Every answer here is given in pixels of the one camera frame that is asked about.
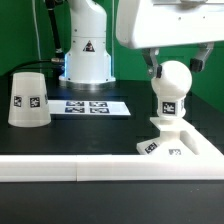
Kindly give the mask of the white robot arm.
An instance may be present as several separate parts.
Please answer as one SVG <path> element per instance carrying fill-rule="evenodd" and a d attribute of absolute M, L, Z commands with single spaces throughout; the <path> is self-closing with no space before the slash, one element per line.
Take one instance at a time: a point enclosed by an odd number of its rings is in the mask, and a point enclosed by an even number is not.
<path fill-rule="evenodd" d="M 64 53 L 54 8 L 70 7 L 71 47 Z M 112 85 L 111 57 L 106 51 L 105 10 L 94 0 L 45 0 L 56 56 L 62 62 L 62 86 L 99 89 Z M 197 44 L 190 69 L 200 72 L 216 42 L 224 40 L 224 0 L 118 0 L 116 38 L 129 49 L 140 49 L 148 71 L 160 77 L 165 70 L 156 60 L 161 47 Z"/>

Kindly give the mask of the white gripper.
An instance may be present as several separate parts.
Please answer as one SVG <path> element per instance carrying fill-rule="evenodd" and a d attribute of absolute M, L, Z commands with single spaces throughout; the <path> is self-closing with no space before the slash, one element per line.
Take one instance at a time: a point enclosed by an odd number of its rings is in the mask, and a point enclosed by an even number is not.
<path fill-rule="evenodd" d="M 159 49 L 200 43 L 189 69 L 199 73 L 214 49 L 224 40 L 224 0 L 119 0 L 116 37 L 122 46 L 143 49 L 148 73 L 162 75 Z"/>

